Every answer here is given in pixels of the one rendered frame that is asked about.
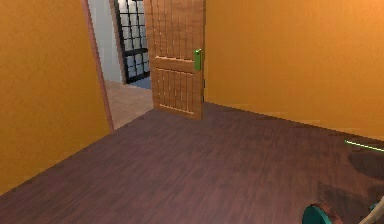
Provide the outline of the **brown wooden room door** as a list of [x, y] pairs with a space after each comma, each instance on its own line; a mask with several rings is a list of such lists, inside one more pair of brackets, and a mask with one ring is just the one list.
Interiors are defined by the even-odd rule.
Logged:
[[[205, 0], [144, 0], [153, 105], [200, 120], [204, 99]], [[194, 51], [202, 49], [201, 70]]]

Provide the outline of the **black framed grid window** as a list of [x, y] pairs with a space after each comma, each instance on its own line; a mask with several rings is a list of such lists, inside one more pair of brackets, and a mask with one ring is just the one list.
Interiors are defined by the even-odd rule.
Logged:
[[143, 0], [114, 0], [126, 83], [150, 76]]

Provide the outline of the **thin green rod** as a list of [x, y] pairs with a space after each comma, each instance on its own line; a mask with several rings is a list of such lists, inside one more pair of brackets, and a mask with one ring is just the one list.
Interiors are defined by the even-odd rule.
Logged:
[[358, 146], [358, 147], [364, 148], [364, 149], [374, 150], [374, 151], [378, 151], [378, 152], [384, 152], [384, 149], [369, 146], [369, 145], [364, 145], [364, 144], [360, 144], [360, 143], [356, 143], [356, 142], [352, 142], [349, 140], [344, 140], [344, 143], [349, 144], [349, 145], [353, 145], [353, 146]]

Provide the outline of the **pale beige bar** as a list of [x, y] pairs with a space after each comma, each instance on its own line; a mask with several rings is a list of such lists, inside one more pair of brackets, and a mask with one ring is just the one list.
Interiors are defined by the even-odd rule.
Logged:
[[359, 224], [374, 224], [384, 215], [384, 196], [370, 207], [370, 213]]

